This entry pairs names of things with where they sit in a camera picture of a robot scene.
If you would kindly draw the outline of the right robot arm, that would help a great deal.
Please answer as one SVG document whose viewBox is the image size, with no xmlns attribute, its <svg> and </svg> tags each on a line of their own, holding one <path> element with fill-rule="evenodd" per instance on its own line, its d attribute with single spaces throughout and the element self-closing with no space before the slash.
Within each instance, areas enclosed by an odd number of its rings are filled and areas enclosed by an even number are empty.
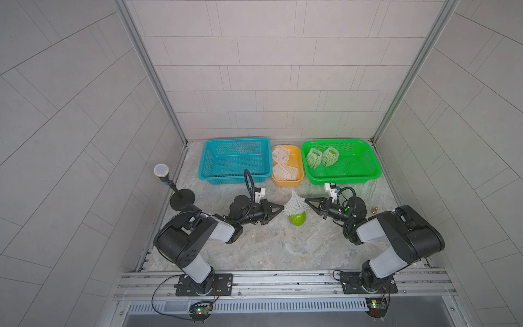
<svg viewBox="0 0 523 327">
<path fill-rule="evenodd" d="M 409 205 L 367 218 L 365 202 L 355 189 L 344 187 L 335 197 L 307 198 L 305 203 L 323 219 L 342 227 L 343 236 L 354 245 L 386 238 L 390 244 L 356 272 L 334 271 L 345 294 L 396 294 L 394 275 L 445 249 L 439 231 Z"/>
</svg>

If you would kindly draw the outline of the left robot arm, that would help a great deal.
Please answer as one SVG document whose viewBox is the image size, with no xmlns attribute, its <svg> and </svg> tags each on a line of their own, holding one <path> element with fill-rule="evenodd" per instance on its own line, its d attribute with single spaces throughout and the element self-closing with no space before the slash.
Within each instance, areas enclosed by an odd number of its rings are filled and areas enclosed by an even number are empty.
<svg viewBox="0 0 523 327">
<path fill-rule="evenodd" d="M 182 296 L 218 293 L 215 269 L 200 255 L 209 240 L 232 244 L 242 235 L 243 226 L 266 225 L 283 212 L 284 206 L 265 198 L 257 199 L 262 189 L 256 187 L 248 169 L 244 169 L 247 196 L 235 197 L 228 215 L 208 215 L 191 204 L 175 215 L 154 238 L 159 254 L 181 269 Z"/>
</svg>

